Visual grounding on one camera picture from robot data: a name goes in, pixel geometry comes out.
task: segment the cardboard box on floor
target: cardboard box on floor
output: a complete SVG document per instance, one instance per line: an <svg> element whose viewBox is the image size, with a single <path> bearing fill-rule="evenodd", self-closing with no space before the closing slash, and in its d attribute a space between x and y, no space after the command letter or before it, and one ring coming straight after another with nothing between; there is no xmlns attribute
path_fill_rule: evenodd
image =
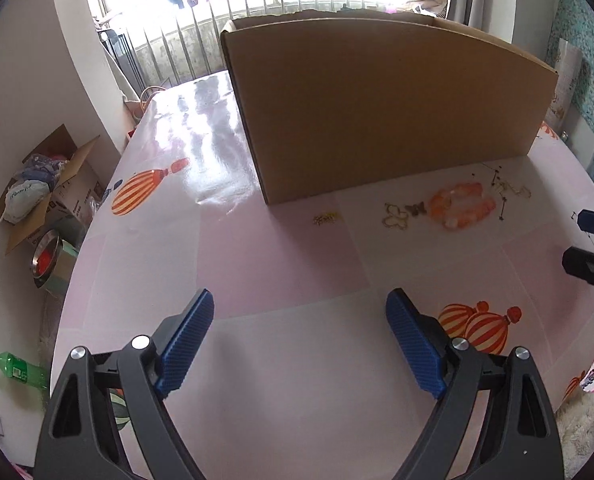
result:
<svg viewBox="0 0 594 480"><path fill-rule="evenodd" d="M505 41L411 12L251 16L221 44L268 204L525 155L557 83Z"/></svg>
<svg viewBox="0 0 594 480"><path fill-rule="evenodd" d="M45 232L53 228L56 228L67 241L76 243L76 238L85 229L84 224L90 219L86 200L90 196L100 200L104 192L98 177L86 162L97 139L98 137L95 137L77 148L62 124L24 158L25 162L33 153L47 156L64 155L69 162L61 171L53 192L39 202L26 218L12 226L6 254L24 240L35 246ZM6 193L14 183L15 180L11 180L1 194L0 218L6 205Z"/></svg>

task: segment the metal screw head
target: metal screw head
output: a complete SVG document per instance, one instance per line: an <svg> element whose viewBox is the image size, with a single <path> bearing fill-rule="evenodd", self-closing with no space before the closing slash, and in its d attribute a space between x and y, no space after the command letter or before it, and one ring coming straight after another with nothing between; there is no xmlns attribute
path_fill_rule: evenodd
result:
<svg viewBox="0 0 594 480"><path fill-rule="evenodd" d="M137 350L143 350L150 344L150 338L147 335L138 335L132 340L132 347Z"/></svg>
<svg viewBox="0 0 594 480"><path fill-rule="evenodd" d="M86 355L86 349L83 346L75 346L70 351L70 357L73 359L81 359L84 355Z"/></svg>
<svg viewBox="0 0 594 480"><path fill-rule="evenodd" d="M523 346L517 346L516 350L514 351L514 354L519 359L522 359L524 361L530 357L530 352L528 352L528 349L524 348Z"/></svg>
<svg viewBox="0 0 594 480"><path fill-rule="evenodd" d="M470 343L468 343L467 339L464 339L462 337L456 337L455 339L452 340L452 347L455 350L467 350L468 347L470 346Z"/></svg>

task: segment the teal wall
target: teal wall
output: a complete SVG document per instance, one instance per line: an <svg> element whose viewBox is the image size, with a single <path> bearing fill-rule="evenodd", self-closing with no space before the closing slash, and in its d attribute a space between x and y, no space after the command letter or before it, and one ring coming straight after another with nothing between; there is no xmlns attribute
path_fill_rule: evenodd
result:
<svg viewBox="0 0 594 480"><path fill-rule="evenodd" d="M573 103L594 132L594 11L586 0L560 0L546 54L546 62L551 66L554 66L559 38L584 53Z"/></svg>

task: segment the orange striped balloon print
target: orange striped balloon print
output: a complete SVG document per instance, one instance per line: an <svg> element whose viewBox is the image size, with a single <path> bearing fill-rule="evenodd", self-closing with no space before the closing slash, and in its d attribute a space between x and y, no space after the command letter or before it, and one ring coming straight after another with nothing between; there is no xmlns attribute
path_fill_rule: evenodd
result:
<svg viewBox="0 0 594 480"><path fill-rule="evenodd" d="M579 377L573 377L572 379L570 379L568 387L566 388L566 392L564 393L564 400L562 400L561 402L566 402L566 399L573 394L574 390L577 388L577 386L581 384L581 381L584 380L585 376L586 371L584 370L583 372L581 372L581 375Z"/></svg>
<svg viewBox="0 0 594 480"><path fill-rule="evenodd" d="M439 320L440 325L445 333L448 334L448 337L452 339L464 336L466 333L466 324L473 314L487 311L488 304L485 301L479 301L476 310L471 306L461 303L451 303L443 307L437 320Z"/></svg>
<svg viewBox="0 0 594 480"><path fill-rule="evenodd" d="M169 173L177 173L189 164L187 158L172 163L170 170L148 170L137 173L121 186L112 200L112 213L117 216L128 214L157 189Z"/></svg>
<svg viewBox="0 0 594 480"><path fill-rule="evenodd" d="M477 312L466 324L465 338L480 352L500 355L508 339L508 326L522 318L518 306L508 309L506 316L493 312Z"/></svg>

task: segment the table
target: table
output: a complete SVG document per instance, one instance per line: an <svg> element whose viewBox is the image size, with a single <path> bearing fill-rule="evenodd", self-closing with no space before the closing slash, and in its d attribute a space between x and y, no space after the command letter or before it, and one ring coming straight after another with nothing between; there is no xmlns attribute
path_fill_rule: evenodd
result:
<svg viewBox="0 0 594 480"><path fill-rule="evenodd" d="M442 225L442 189L477 211L470 225ZM215 321L166 401L204 474L390 479L434 403L390 333L387 293L401 286L482 348L528 347L556 408L594 359L594 288L560 264L570 245L594 250L582 208L594 210L592 181L545 130L527 156L268 207L228 75L211 75L158 94L117 166L72 275L52 383L74 346L121 348L205 287ZM122 438L147 475L130 426Z"/></svg>

